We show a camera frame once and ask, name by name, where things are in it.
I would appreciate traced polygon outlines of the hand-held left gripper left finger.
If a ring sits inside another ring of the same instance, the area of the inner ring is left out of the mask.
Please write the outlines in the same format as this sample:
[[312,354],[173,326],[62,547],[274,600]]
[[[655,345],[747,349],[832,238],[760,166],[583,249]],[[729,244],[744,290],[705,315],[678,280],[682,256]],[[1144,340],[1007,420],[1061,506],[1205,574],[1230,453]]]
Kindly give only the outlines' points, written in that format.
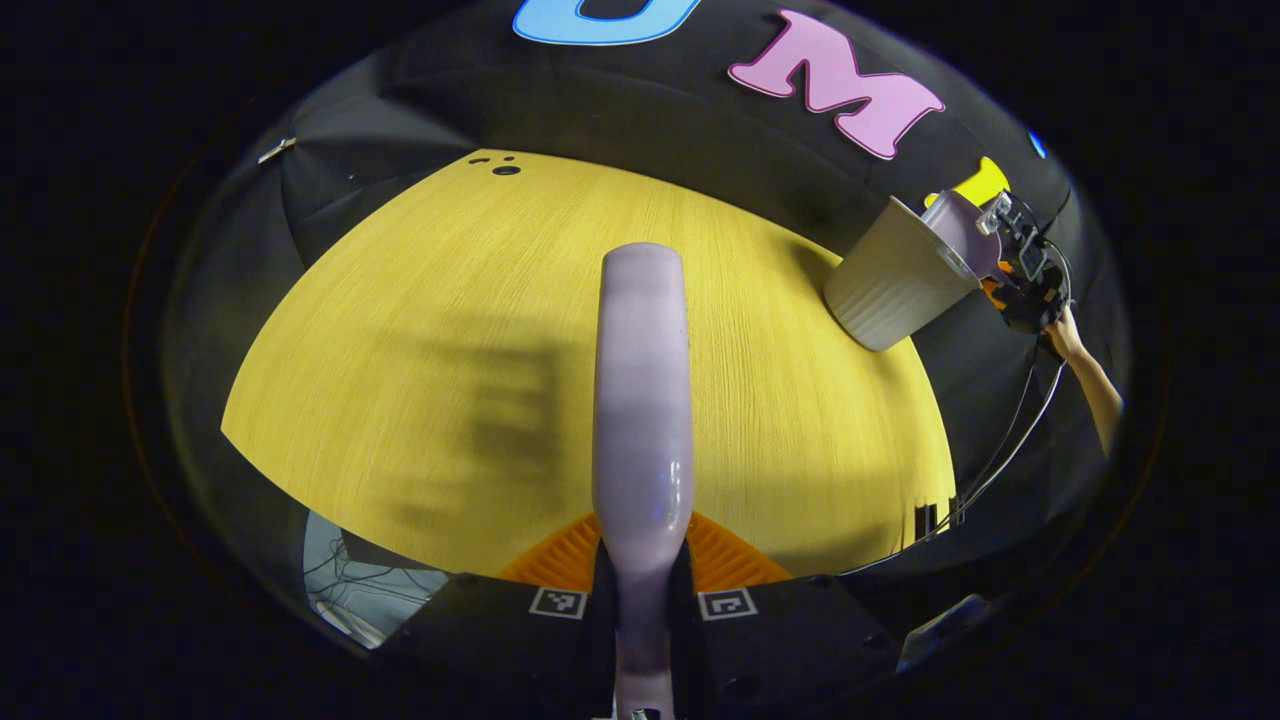
[[457,573],[385,643],[443,719],[614,716],[616,575],[600,523],[553,532],[494,577]]

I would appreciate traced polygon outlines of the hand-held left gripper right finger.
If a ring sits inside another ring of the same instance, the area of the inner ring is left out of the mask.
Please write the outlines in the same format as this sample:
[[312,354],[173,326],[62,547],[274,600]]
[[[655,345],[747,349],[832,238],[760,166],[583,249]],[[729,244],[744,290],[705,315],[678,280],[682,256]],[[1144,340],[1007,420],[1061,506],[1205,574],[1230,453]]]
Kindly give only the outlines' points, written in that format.
[[901,638],[831,574],[794,577],[694,514],[669,574],[677,719],[815,719],[884,684]]

